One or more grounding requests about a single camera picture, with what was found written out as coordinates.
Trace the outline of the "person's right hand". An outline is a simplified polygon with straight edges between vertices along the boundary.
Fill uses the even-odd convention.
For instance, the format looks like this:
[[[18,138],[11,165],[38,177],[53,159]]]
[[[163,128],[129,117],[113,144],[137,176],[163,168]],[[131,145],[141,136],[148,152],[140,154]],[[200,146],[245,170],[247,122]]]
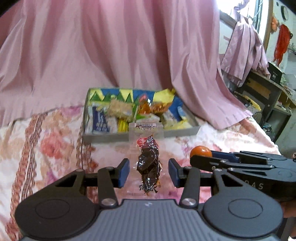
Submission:
[[[296,216],[296,201],[286,201],[281,202],[281,208],[283,210],[283,216],[284,218],[290,218]]]

